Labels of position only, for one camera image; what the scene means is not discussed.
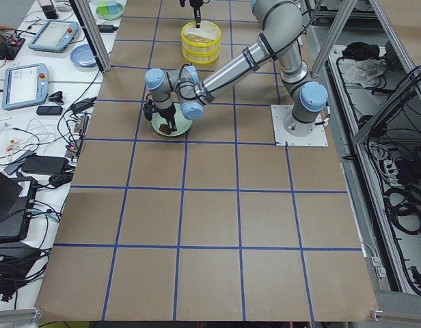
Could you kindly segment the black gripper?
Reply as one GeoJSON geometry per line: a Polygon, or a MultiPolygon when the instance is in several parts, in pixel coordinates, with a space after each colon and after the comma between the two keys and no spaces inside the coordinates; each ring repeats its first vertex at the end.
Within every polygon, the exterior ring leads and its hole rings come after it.
{"type": "Polygon", "coordinates": [[[191,7],[193,7],[195,27],[200,28],[202,21],[200,9],[200,7],[202,6],[202,0],[189,0],[189,4],[191,7]]]}
{"type": "Polygon", "coordinates": [[[166,119],[169,131],[171,133],[176,132],[175,105],[170,105],[166,109],[158,109],[158,112],[162,118],[166,119]]]}

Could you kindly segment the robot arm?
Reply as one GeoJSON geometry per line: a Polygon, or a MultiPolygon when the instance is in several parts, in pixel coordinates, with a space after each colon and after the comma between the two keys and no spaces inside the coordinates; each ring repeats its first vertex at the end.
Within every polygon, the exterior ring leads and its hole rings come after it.
{"type": "Polygon", "coordinates": [[[261,32],[256,41],[244,48],[224,67],[199,80],[194,66],[165,72],[148,70],[144,76],[150,99],[144,105],[144,115],[151,120],[155,113],[166,121],[163,132],[177,130],[175,114],[184,118],[202,117],[204,106],[210,104],[229,87],[260,69],[267,62],[278,61],[281,80],[294,105],[284,119],[284,128],[296,137],[308,136],[328,99],[326,88],[308,75],[298,37],[303,31],[302,14],[294,1],[252,1],[252,13],[261,32]]]}

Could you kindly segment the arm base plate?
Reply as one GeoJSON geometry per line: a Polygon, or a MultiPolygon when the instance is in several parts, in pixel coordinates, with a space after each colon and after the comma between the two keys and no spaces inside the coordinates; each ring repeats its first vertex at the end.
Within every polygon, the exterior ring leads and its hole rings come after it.
{"type": "Polygon", "coordinates": [[[316,121],[300,123],[293,117],[292,105],[271,105],[273,133],[276,146],[288,147],[327,147],[325,127],[318,114],[316,121]]]}

